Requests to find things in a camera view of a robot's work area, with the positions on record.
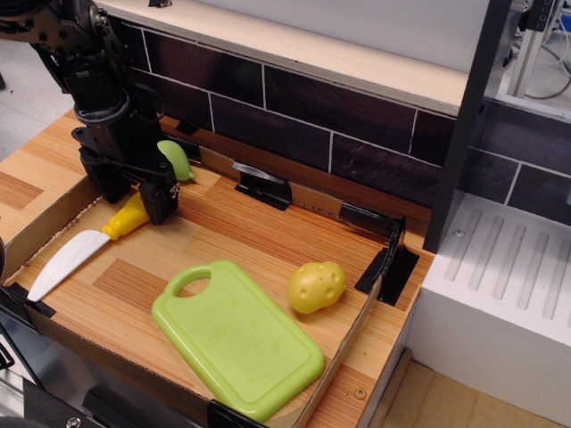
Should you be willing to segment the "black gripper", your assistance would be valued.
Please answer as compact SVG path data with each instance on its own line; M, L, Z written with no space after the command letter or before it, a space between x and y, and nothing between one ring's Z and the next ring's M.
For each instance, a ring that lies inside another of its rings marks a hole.
M132 185L141 184L145 210L162 225L178 209L179 186L170 162L159 151L162 139L153 106L121 106L115 110L74 113L82 126L72 131L80 143L80 160L98 192L118 202Z

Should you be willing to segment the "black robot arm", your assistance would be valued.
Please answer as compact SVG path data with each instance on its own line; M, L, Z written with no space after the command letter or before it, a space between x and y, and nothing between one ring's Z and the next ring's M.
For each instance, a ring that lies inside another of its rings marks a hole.
M174 168L157 144L153 91L131 74L128 48L93 1L3 1L1 37L31 45L80 122L80 160L108 202L137 186L155 225L178 207Z

